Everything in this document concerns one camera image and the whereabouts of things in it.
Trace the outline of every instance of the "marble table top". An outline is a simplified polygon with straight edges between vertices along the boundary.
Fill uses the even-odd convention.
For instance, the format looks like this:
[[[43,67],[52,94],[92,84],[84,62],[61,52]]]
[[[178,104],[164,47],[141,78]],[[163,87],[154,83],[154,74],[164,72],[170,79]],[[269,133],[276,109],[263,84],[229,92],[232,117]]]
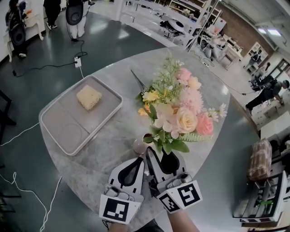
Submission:
[[[158,70],[168,55],[183,62],[184,67],[198,77],[202,83],[201,92],[205,107],[217,109],[222,103],[229,104],[228,89],[194,56],[178,47],[161,48],[123,59],[93,73],[121,94],[124,102],[122,108],[76,156],[70,157],[64,154],[40,123],[44,142],[56,168],[74,193],[96,213],[99,211],[100,197],[104,192],[104,185],[108,183],[111,171],[122,162],[136,157],[132,149],[133,142],[147,133],[150,125],[148,117],[137,113],[135,97],[140,92],[140,87],[130,68],[145,85],[149,85],[151,80],[156,78]],[[39,117],[53,101],[40,112]],[[190,153],[182,155],[187,164],[187,171],[192,176],[197,173],[207,158],[223,122],[224,119],[221,119],[215,123],[212,140],[187,143]],[[146,175],[144,175],[141,194],[145,200],[130,223],[132,231],[141,228],[163,210],[162,204],[150,195]]]

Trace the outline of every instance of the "gray floor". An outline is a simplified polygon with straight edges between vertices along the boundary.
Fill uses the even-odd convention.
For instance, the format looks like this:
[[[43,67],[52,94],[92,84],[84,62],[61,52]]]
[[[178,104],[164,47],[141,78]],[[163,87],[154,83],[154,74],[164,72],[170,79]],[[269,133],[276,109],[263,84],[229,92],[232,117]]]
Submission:
[[[18,74],[30,67],[73,61],[72,57],[79,51],[80,43],[70,42],[64,21],[64,15],[61,15],[57,21],[58,29],[47,34],[42,42],[33,41],[28,47],[25,60],[13,60]],[[123,39],[118,38],[125,33],[129,35]],[[84,39],[86,43],[83,50],[89,52],[88,56],[82,58],[84,75],[123,58],[163,47],[129,26],[93,13],[88,15]],[[37,123],[39,111],[80,79],[81,74],[74,66],[46,68],[16,78],[12,75],[11,65],[4,63],[0,67],[0,88],[13,99],[10,116],[17,121],[17,126],[7,127],[3,142]],[[203,201],[189,211],[201,231],[239,231],[239,222],[231,218],[232,207],[243,192],[251,145],[256,140],[258,136],[231,101],[217,142],[196,175]],[[0,173],[12,179],[16,171],[19,186],[33,189],[49,207],[59,174],[47,153],[40,128],[27,131],[1,147],[0,152],[0,160],[6,165],[6,168],[0,169]],[[4,193],[12,192],[11,187],[1,180],[0,188],[4,189]],[[21,231],[39,231],[44,210],[33,195],[21,195],[21,199],[8,201],[17,213],[7,216]],[[162,227],[168,231],[165,220]],[[106,229],[98,216],[62,182],[45,231],[102,232]]]

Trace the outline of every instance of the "gray tray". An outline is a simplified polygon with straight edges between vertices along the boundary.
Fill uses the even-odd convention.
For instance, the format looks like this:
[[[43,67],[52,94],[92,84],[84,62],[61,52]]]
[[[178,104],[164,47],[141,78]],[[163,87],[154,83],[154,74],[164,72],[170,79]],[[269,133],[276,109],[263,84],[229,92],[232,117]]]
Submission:
[[[100,101],[87,111],[77,93],[89,85],[102,93]],[[123,98],[93,75],[67,89],[48,107],[40,120],[53,140],[67,155],[76,155],[101,127],[121,108]]]

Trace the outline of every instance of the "brick wall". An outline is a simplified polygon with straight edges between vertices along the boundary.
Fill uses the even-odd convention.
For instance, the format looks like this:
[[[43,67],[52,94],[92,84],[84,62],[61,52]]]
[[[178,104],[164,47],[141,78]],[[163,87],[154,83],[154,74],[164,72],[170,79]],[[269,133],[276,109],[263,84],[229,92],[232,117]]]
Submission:
[[[268,53],[268,57],[265,60],[273,54],[274,50],[272,47],[240,16],[220,3],[218,3],[217,9],[222,10],[221,18],[227,22],[223,30],[224,33],[237,40],[237,44],[243,47],[242,56],[246,55],[255,42],[258,42]]]

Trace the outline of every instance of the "white cable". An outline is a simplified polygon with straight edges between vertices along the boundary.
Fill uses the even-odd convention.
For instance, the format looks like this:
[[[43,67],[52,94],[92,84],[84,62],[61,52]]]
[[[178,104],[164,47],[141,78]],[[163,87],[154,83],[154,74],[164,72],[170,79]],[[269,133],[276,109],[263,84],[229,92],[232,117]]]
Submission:
[[[16,179],[16,172],[13,173],[13,181],[12,181],[12,182],[6,180],[6,179],[5,179],[1,174],[0,174],[0,176],[2,177],[3,180],[5,180],[6,182],[8,182],[9,184],[14,184],[14,183],[15,183],[16,187],[17,187],[20,191],[22,191],[22,192],[30,192],[30,193],[33,193],[33,194],[36,196],[36,198],[39,200],[39,202],[42,204],[42,206],[44,207],[44,210],[45,210],[45,215],[44,215],[44,218],[43,218],[43,224],[42,224],[42,226],[41,226],[41,228],[40,228],[40,232],[42,232],[42,231],[44,230],[44,225],[45,225],[45,223],[46,223],[47,220],[48,220],[48,214],[49,214],[50,211],[51,211],[51,207],[52,207],[52,204],[53,204],[53,201],[54,201],[55,195],[56,195],[56,191],[58,190],[58,186],[59,186],[60,181],[62,180],[63,177],[61,176],[61,177],[59,178],[58,184],[57,184],[56,189],[55,189],[55,191],[54,191],[53,199],[52,199],[52,201],[51,201],[51,203],[50,203],[49,211],[47,212],[47,209],[46,209],[45,205],[42,203],[42,201],[39,199],[39,197],[36,195],[36,193],[35,193],[34,191],[32,191],[32,190],[23,190],[23,189],[20,189],[20,188],[18,187],[18,185],[17,185],[17,183],[16,183],[16,180],[15,180],[15,179]]]
[[[6,143],[4,143],[4,144],[1,144],[0,146],[4,146],[5,144],[10,143],[13,139],[17,138],[17,137],[20,136],[22,133],[24,133],[24,132],[26,132],[26,131],[28,131],[28,130],[34,128],[34,127],[37,126],[38,124],[39,124],[39,123],[36,123],[34,126],[32,126],[32,127],[28,128],[28,129],[22,131],[19,135],[15,136],[14,138],[12,138],[12,139],[11,139],[10,141],[8,141],[8,142],[6,142]]]
[[[82,68],[81,68],[81,67],[80,67],[80,70],[81,70],[81,73],[82,73]],[[82,74],[82,78],[84,78],[84,77],[83,77],[83,74]]]

